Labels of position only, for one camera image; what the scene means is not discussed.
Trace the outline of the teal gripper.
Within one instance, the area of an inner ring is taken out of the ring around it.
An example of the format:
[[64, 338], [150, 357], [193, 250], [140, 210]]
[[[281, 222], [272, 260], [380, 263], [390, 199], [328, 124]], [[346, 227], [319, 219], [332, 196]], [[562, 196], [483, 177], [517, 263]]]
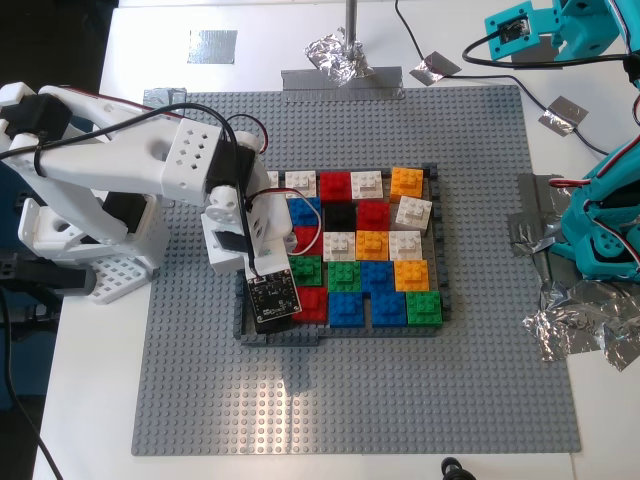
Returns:
[[553, 1], [543, 10], [542, 32], [558, 50], [556, 62], [604, 62], [603, 53], [619, 36], [614, 1]]

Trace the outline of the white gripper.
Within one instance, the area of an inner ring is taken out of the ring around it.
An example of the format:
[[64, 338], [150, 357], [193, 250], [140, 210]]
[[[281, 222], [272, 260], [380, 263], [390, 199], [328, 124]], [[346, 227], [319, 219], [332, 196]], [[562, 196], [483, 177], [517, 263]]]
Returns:
[[281, 194], [259, 196], [243, 229], [234, 192], [213, 192], [201, 215], [209, 263], [218, 274], [243, 270], [266, 275], [288, 267], [284, 239], [292, 232], [286, 199]]

